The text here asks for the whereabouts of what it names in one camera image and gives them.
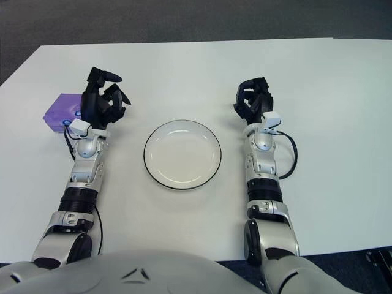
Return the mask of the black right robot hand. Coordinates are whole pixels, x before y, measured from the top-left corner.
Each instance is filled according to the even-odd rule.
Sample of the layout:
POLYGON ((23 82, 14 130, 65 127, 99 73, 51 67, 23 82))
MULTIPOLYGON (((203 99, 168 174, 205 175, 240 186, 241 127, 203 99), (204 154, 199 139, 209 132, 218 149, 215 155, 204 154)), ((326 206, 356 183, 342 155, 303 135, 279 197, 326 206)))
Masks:
POLYGON ((242 82, 238 86, 234 110, 247 124, 260 123, 264 112, 273 111, 273 97, 265 77, 242 82))

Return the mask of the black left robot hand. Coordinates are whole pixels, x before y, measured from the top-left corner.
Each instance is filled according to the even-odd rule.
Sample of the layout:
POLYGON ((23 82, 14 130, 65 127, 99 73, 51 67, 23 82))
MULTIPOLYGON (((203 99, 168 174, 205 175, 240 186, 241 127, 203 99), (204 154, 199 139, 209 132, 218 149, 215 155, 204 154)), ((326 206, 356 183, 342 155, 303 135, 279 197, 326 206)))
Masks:
POLYGON ((121 119, 130 100, 118 86, 122 78, 93 67, 87 78, 87 87, 81 96, 81 119, 93 129, 105 130, 109 123, 121 119))

